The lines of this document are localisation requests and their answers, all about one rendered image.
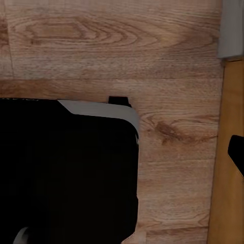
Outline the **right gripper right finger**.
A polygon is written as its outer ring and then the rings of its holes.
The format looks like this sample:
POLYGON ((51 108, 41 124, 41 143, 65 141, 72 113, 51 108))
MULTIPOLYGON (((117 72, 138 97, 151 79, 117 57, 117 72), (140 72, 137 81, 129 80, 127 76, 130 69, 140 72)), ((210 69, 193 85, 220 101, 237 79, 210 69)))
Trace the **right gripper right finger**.
POLYGON ((228 154, 244 176, 244 137, 233 135, 228 148, 228 154))

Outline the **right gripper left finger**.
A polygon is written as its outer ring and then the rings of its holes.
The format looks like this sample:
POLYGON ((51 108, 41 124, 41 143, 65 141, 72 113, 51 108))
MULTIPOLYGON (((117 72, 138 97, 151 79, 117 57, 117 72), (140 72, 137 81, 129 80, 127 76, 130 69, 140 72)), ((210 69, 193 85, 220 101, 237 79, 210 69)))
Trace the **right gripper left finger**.
POLYGON ((21 135, 0 141, 0 196, 26 155, 21 135))

